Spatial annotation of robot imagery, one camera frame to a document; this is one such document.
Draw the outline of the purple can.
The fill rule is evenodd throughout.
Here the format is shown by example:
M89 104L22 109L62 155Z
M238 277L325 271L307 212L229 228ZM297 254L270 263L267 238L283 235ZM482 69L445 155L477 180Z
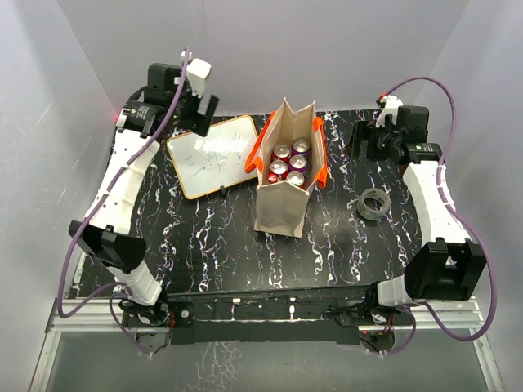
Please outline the purple can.
M291 145L291 153L294 155L301 155L308 158L310 156L311 147L307 140L303 138L296 139Z
M297 186L300 189L305 187L305 176L298 171L291 171L287 174L286 181L294 186Z
M308 170L307 158L301 154L291 156L288 161L288 169L290 172L299 172L305 176Z

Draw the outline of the beige canvas bag orange handles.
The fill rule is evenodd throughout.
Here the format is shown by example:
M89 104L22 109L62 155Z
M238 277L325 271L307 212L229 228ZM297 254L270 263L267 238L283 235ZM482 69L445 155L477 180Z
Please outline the beige canvas bag orange handles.
M269 182L274 147L290 146L297 139L305 140L311 150L304 185L293 185L288 180ZM244 171L256 172L258 179L254 229L300 238L310 196L315 187L324 188L328 179L324 120L316 115L315 103L295 111L284 100L262 128L244 164Z

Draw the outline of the red can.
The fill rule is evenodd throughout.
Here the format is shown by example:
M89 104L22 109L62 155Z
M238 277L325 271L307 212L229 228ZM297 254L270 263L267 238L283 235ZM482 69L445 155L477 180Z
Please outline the red can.
M292 151L289 146L285 144L279 144L276 145L272 150L271 161L274 162L276 160L281 160L287 163L291 156Z
M285 178L288 174L288 164L281 159L276 159L270 163L269 173Z

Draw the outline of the dark cola glass bottle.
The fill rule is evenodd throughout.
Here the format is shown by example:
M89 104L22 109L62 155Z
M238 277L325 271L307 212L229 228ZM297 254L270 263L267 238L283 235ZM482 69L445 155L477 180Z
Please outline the dark cola glass bottle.
M274 184L281 181L281 178L279 175L275 174L274 172L270 172L267 176L267 180L270 184Z

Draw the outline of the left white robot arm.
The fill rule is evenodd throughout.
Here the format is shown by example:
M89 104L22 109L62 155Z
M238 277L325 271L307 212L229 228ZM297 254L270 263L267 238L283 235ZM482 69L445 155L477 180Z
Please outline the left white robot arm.
M142 181L170 126L206 136L218 104L199 112L212 66L201 59L182 66L153 63L147 83L129 96L116 123L112 154L96 198L81 221L69 224L73 244L100 262L124 295L121 308L143 323L168 318L165 291L145 262L146 242L130 234Z

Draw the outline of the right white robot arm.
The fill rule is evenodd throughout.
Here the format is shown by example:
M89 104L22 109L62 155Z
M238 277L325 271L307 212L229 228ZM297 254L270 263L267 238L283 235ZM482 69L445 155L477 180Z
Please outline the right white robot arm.
M402 168L421 229L422 246L392 280L372 283L362 302L347 307L352 317L385 323L402 305L426 301L468 301L482 275L486 258L463 224L440 164L442 149L427 142L429 110L399 105L378 119L358 121L347 146L353 158L391 160Z

